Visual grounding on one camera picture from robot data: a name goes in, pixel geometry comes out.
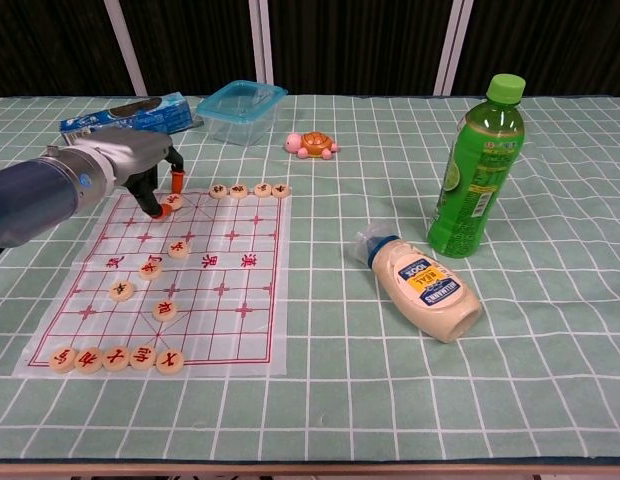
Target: background wall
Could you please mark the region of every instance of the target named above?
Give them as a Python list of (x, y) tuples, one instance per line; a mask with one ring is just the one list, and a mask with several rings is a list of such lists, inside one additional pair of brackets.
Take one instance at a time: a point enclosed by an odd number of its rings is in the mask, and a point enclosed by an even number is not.
[(0, 96), (482, 95), (499, 72), (620, 96), (620, 0), (0, 0)]

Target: plastic bottle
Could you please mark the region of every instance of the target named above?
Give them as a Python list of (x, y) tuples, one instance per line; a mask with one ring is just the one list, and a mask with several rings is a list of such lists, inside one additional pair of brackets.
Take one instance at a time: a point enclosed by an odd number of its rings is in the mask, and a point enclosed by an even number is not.
[(441, 342), (457, 339), (481, 316), (481, 304), (458, 275), (401, 240), (386, 223), (359, 232), (354, 254), (376, 274), (399, 311)]
[(428, 243), (448, 257), (462, 258), (479, 247), (486, 220), (523, 145), (517, 111), (525, 80), (495, 75), (487, 101), (459, 122)]

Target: pink turtle toy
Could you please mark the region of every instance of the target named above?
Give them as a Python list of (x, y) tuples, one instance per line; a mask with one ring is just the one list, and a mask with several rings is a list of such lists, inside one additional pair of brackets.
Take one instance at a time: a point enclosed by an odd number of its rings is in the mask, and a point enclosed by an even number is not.
[(321, 132), (291, 133), (286, 139), (285, 149), (290, 153), (296, 153), (299, 158), (323, 157), (325, 160), (332, 158), (332, 154), (339, 151), (337, 143), (329, 136)]

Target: bottle label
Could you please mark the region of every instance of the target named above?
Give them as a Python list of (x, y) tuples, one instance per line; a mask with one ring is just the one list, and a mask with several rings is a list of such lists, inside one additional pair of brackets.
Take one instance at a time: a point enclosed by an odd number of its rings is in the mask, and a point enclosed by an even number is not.
[(425, 258), (406, 265), (398, 273), (429, 307), (448, 298), (460, 288), (457, 282)]

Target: table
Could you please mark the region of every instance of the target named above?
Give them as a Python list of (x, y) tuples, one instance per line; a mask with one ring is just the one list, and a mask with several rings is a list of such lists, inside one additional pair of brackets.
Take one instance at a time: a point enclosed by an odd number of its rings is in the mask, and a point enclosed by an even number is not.
[[(0, 99), (0, 168), (61, 144), (58, 120), (124, 101)], [(255, 146), (218, 143), (203, 128), (174, 135), (187, 188), (262, 179), (293, 188), (285, 376), (10, 378), (103, 205), (4, 253), (0, 472), (619, 466), (619, 98), (523, 100), (526, 145), (484, 243), (444, 259), (487, 312), (459, 342), (422, 336), (349, 254), (378, 218), (430, 251), (426, 222), (457, 120), (478, 101), (289, 96)], [(281, 148), (288, 132), (314, 129), (335, 133), (335, 160)]]

